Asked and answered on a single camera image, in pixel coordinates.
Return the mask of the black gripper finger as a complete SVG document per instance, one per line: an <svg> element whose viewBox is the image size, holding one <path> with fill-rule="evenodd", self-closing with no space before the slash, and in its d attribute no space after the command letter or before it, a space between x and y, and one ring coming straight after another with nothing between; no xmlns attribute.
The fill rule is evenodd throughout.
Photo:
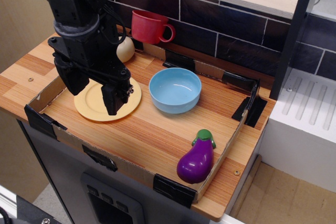
<svg viewBox="0 0 336 224"><path fill-rule="evenodd" d="M124 88L110 83L103 85L101 91L109 115L116 115L121 107L128 103L130 95L134 92L131 84Z"/></svg>
<svg viewBox="0 0 336 224"><path fill-rule="evenodd" d="M78 95L89 84L89 78L73 62L55 56L54 63L59 76L73 95Z"/></svg>

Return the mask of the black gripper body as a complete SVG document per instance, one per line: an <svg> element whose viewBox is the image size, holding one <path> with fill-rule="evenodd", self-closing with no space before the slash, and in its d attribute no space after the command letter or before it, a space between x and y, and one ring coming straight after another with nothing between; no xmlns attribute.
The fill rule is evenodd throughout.
<svg viewBox="0 0 336 224"><path fill-rule="evenodd" d="M58 37L49 39L55 56L71 61L89 79L102 85L126 87L131 74L119 60L116 50L120 43L116 20L109 15L98 16L85 26L54 22Z"/></svg>

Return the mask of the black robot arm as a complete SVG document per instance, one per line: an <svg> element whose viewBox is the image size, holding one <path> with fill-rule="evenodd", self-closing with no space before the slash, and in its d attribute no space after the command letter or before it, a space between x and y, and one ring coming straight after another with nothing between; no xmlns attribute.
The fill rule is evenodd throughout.
<svg viewBox="0 0 336 224"><path fill-rule="evenodd" d="M90 80L100 83L107 112L116 115L133 91L131 74L117 56L117 47L127 36L117 29L123 21L109 0L47 1L57 34L48 43L62 81L73 95Z"/></svg>

